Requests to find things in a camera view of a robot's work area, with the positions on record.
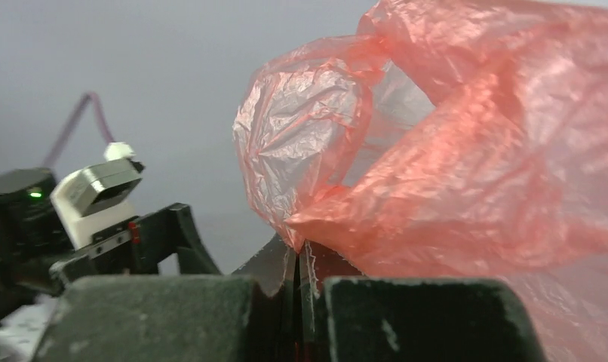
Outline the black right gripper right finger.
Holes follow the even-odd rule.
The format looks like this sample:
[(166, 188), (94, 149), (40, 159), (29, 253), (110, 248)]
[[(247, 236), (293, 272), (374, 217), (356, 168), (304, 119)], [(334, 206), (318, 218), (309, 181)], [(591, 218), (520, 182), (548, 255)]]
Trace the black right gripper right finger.
[(522, 301), (488, 278), (369, 278), (336, 252), (299, 255), (308, 361), (544, 361)]

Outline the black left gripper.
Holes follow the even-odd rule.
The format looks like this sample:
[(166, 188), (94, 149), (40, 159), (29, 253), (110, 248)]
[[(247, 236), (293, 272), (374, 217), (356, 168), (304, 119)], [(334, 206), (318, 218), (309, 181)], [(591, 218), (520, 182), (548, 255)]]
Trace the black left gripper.
[(158, 264), (172, 254), (177, 255), (182, 275), (221, 274), (202, 244), (191, 207), (174, 203), (95, 233), (86, 247), (21, 263), (14, 267), (14, 282), (60, 295), (87, 276), (156, 275)]

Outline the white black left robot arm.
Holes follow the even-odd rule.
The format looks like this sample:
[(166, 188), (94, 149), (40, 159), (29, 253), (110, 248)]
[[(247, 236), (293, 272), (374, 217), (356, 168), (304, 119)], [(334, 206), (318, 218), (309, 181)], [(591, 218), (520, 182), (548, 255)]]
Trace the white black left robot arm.
[(190, 206), (175, 203), (144, 216), (92, 214), (91, 233), (75, 243), (50, 201), (56, 180), (47, 168), (0, 174), (0, 325), (39, 294), (59, 296), (96, 275), (156, 275), (177, 255), (184, 275), (217, 275)]

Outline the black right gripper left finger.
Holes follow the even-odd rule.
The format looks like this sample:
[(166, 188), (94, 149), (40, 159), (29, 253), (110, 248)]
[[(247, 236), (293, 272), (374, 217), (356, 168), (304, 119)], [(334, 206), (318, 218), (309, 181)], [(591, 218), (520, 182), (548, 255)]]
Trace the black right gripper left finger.
[(295, 269), (274, 237), (230, 275), (82, 278), (59, 298), (32, 360), (286, 360)]

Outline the red plastic trash bag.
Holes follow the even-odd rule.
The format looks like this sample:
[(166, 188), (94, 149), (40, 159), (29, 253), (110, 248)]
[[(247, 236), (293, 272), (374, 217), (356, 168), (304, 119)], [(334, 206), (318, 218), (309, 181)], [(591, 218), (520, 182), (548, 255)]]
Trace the red plastic trash bag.
[(373, 276), (498, 277), (551, 361), (608, 361), (608, 9), (380, 1), (258, 69), (250, 206)]

